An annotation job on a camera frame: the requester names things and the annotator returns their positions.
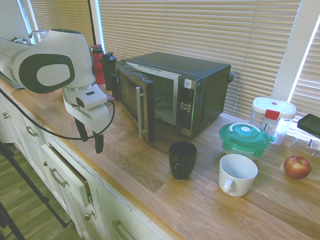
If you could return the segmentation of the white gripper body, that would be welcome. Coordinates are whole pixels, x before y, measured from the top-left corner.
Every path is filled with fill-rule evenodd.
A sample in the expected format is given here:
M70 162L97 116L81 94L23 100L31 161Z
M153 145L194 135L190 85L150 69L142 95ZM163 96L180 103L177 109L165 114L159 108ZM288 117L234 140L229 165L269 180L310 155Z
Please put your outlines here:
M95 133L104 131L110 120L107 95L98 87L62 89L66 111Z

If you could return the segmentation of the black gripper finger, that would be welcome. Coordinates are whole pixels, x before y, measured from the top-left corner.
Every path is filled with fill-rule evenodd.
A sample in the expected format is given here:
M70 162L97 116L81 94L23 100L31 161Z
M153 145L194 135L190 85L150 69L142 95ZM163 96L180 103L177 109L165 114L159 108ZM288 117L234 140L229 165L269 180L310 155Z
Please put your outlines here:
M75 121L75 125L77 127L78 132L79 132L81 140L83 142L86 142L88 140L88 134L87 134L85 125L76 118L74 118L74 121Z
M95 152L100 154L104 147L104 136L102 134L94 133Z

